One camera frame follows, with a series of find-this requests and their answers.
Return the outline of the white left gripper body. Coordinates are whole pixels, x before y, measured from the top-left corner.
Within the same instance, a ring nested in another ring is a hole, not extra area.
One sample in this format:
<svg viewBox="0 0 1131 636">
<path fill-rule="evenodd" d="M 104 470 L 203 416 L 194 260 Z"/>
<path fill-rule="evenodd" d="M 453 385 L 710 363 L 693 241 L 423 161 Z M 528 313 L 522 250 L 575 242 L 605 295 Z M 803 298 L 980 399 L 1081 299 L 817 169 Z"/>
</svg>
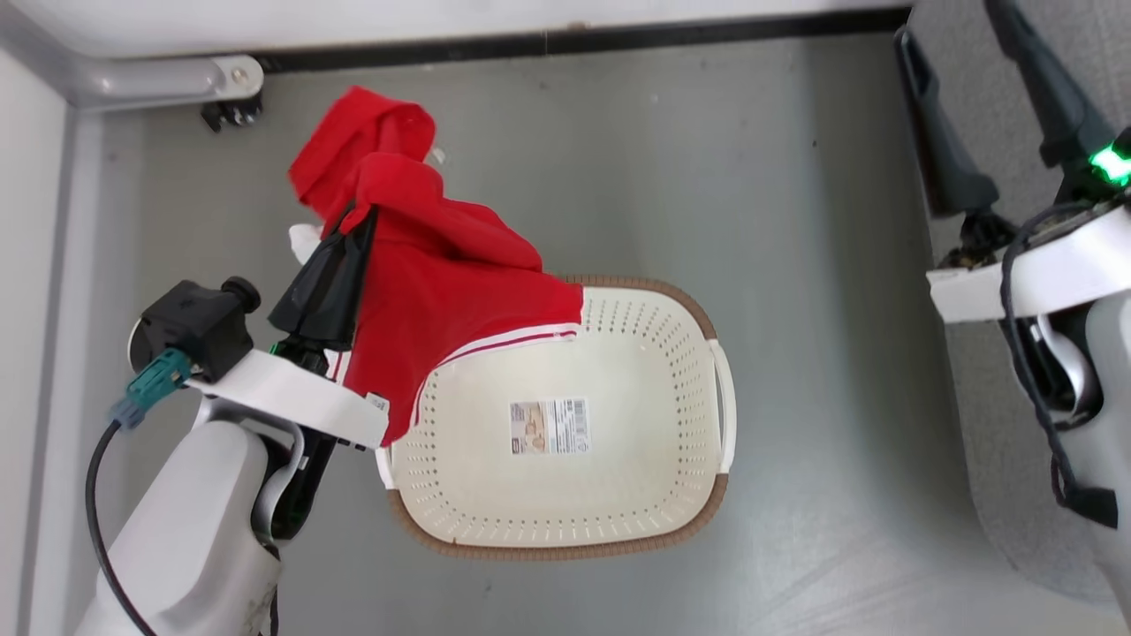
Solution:
<svg viewBox="0 0 1131 636">
<path fill-rule="evenodd" d="M 380 446 L 391 407 L 375 394 L 360 396 L 257 350 L 218 383 L 195 377 L 187 387 L 202 394 L 195 424 L 254 422 L 293 438 L 285 464 L 268 472 L 252 507 L 252 527 L 266 541 L 290 541 L 307 524 L 323 470 L 340 444 L 374 452 L 381 482 L 391 485 L 391 452 Z"/>
</svg>

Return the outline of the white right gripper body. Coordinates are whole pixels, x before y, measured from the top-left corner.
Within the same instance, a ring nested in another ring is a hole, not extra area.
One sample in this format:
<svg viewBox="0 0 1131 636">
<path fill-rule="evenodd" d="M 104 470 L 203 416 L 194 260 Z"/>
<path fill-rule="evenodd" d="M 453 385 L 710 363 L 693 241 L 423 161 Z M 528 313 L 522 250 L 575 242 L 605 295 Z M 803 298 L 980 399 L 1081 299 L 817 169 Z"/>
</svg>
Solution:
<svg viewBox="0 0 1131 636">
<path fill-rule="evenodd" d="M 1050 212 L 987 263 L 929 270 L 944 323 L 998 323 L 1015 379 L 1057 429 L 1128 419 L 1128 132 L 1090 167 L 1116 194 Z"/>
</svg>

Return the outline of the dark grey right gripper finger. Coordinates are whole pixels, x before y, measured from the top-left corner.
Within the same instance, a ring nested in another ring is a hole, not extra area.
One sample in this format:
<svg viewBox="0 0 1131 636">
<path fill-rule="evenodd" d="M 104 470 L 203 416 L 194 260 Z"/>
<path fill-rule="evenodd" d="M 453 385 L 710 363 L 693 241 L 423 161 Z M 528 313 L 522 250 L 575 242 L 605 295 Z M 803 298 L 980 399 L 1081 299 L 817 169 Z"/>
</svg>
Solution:
<svg viewBox="0 0 1131 636">
<path fill-rule="evenodd" d="M 991 210 L 1000 198 L 998 184 L 977 169 L 946 117 L 940 80 L 908 25 L 893 33 L 893 55 L 930 216 Z"/>
<path fill-rule="evenodd" d="M 1044 164 L 1090 165 L 1114 140 L 1113 128 L 1015 1 L 985 1 L 984 9 L 998 46 L 1021 74 L 1043 135 Z"/>
</svg>

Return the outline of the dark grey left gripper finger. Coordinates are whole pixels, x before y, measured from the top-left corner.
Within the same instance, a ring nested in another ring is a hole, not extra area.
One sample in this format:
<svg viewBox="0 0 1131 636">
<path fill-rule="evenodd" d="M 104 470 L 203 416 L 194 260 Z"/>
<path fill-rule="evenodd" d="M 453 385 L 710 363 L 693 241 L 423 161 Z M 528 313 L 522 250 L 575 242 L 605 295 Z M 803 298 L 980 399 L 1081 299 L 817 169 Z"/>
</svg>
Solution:
<svg viewBox="0 0 1131 636">
<path fill-rule="evenodd" d="M 340 338 L 336 301 L 342 237 L 291 235 L 291 251 L 300 270 L 268 313 L 278 330 L 302 338 Z"/>
<path fill-rule="evenodd" d="M 349 230 L 345 208 L 328 238 L 307 258 L 307 340 L 322 347 L 351 347 L 357 330 L 378 210 L 368 208 Z"/>
</svg>

